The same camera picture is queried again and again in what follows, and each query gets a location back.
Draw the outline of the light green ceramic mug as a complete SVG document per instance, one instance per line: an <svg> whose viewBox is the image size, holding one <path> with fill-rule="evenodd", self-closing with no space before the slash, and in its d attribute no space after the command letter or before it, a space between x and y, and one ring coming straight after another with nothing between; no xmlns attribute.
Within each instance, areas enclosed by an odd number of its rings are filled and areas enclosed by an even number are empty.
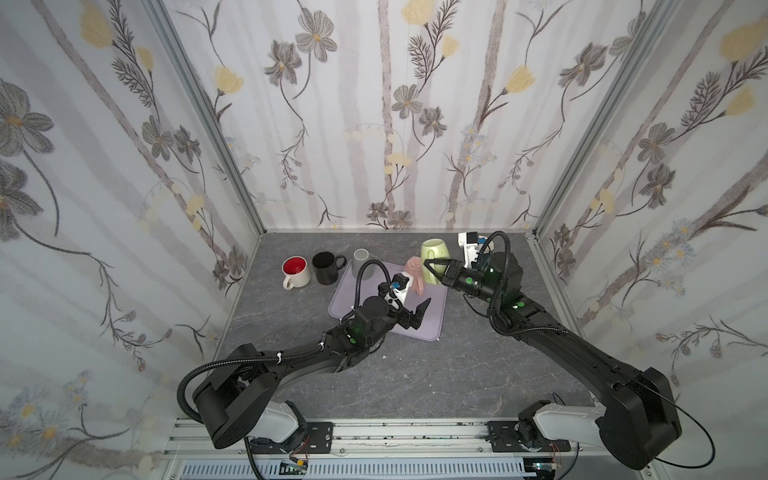
<svg viewBox="0 0 768 480"><path fill-rule="evenodd" d="M421 245L422 276L426 284L439 285L450 259L446 242L439 238L425 240Z"/></svg>

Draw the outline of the black ceramic mug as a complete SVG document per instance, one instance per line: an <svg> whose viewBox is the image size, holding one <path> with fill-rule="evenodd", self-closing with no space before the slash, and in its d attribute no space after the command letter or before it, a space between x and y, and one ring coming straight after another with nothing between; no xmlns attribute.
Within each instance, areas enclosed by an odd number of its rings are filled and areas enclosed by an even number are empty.
<svg viewBox="0 0 768 480"><path fill-rule="evenodd" d="M340 271L347 265L344 255L335 255L329 251L316 253L312 258L312 267L316 280L321 285L332 285L338 278Z"/></svg>

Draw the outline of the cream mug red inside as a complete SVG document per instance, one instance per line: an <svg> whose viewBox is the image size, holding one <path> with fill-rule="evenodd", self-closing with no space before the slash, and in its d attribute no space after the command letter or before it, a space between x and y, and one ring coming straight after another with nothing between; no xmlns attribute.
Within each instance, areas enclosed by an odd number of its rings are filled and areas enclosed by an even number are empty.
<svg viewBox="0 0 768 480"><path fill-rule="evenodd" d="M302 256L287 258L282 264L284 275L282 286L285 290L303 288L311 281L311 273L307 260Z"/></svg>

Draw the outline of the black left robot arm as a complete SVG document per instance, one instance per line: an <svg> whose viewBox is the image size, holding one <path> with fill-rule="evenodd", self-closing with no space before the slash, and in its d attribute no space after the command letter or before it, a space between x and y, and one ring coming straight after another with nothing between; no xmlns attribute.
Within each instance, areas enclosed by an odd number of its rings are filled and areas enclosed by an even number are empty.
<svg viewBox="0 0 768 480"><path fill-rule="evenodd" d="M272 401L280 387L358 365L383 344L395 326L419 328L430 303L426 299L409 311L372 296L316 343L267 352L243 344L227 358L187 373L177 387L179 408L205 426L217 449L244 440L293 450L304 443L308 423L293 402Z"/></svg>

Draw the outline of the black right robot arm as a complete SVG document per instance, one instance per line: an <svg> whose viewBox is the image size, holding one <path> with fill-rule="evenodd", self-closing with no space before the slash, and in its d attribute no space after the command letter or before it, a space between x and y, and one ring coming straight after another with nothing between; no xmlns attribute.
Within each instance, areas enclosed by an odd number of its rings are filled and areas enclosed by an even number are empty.
<svg viewBox="0 0 768 480"><path fill-rule="evenodd" d="M521 446L536 451L557 440L602 446L624 466L640 470L681 436L667 377L624 363L560 324L522 292L522 269L512 254L491 254L485 270L452 259L426 259L423 265L444 286L486 302L496 333L544 353L599 401L595 411L534 403L518 417Z"/></svg>

